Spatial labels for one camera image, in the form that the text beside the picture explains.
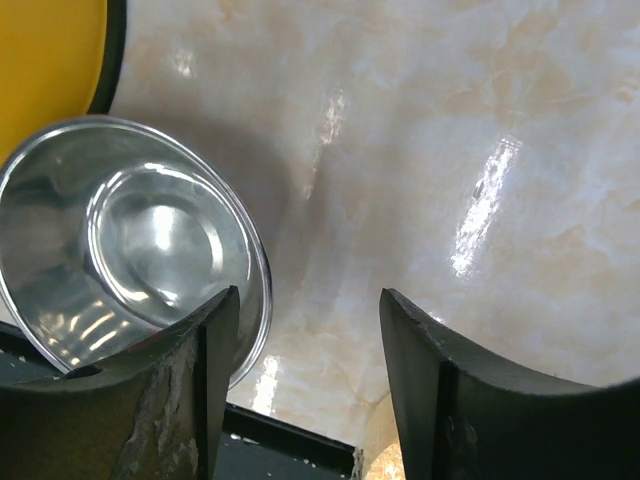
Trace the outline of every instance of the beige cylindrical object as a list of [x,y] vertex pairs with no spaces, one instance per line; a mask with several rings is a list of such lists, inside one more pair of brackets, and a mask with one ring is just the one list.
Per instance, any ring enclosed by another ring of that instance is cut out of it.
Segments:
[[405,480],[391,395],[375,408],[363,445],[363,480]]

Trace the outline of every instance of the bowl rim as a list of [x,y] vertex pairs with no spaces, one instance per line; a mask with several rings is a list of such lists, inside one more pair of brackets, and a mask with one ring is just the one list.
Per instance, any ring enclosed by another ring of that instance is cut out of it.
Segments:
[[[158,140],[189,161],[202,168],[203,171],[212,176],[216,182],[216,187],[219,189],[220,194],[231,204],[236,210],[238,218],[241,220],[240,227],[245,231],[249,238],[252,249],[256,256],[256,264],[258,266],[258,272],[262,279],[262,310],[260,314],[260,325],[255,341],[249,351],[248,355],[240,366],[231,373],[229,379],[229,389],[236,386],[253,368],[260,357],[267,338],[271,329],[271,322],[273,317],[273,282],[271,277],[271,268],[269,266],[269,260],[264,248],[264,244],[260,238],[260,234],[256,227],[253,218],[247,211],[246,207],[242,203],[239,195],[235,192],[233,187],[224,179],[224,177],[211,166],[204,158],[196,153],[196,151],[186,147],[181,142],[173,138],[172,136],[161,132],[160,130],[123,118],[118,118],[110,115],[85,115],[81,117],[70,118],[60,122],[55,122],[47,125],[46,127],[36,131],[18,146],[7,157],[4,165],[0,168],[0,209],[2,208],[2,200],[6,187],[11,179],[13,171],[28,157],[29,153],[33,151],[38,145],[46,142],[50,138],[57,137],[71,131],[80,129],[88,129],[92,127],[100,128],[119,128],[144,135],[146,137]],[[42,340],[33,332],[29,324],[24,320],[20,314],[20,310],[16,303],[13,301],[12,295],[7,287],[5,272],[2,261],[0,259],[0,298],[4,301],[4,304],[9,311],[13,321],[22,330],[23,334],[27,337],[29,342],[36,347],[36,349],[56,368],[63,373],[67,373],[72,369],[64,364],[56,355],[54,355],[44,345]]]

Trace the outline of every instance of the yellow plate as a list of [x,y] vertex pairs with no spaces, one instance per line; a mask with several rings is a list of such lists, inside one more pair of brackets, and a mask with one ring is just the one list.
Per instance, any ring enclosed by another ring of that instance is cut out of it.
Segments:
[[0,165],[36,130],[87,113],[106,30],[107,0],[0,2]]

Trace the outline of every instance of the silver bowl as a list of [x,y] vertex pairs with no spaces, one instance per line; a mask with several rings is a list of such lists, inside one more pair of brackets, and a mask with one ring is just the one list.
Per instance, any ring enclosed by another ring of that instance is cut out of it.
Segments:
[[28,139],[0,177],[0,292],[63,372],[129,347],[224,288],[240,292],[231,386],[271,322],[271,278],[231,188],[172,138],[84,117]]

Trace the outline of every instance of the stainless steel bowl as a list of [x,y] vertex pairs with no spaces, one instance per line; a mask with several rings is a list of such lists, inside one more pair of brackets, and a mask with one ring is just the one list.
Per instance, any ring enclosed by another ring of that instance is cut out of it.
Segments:
[[133,122],[56,124],[9,158],[0,181],[0,292],[60,370],[148,337],[236,285],[235,385],[271,321],[271,278],[240,200],[207,163]]

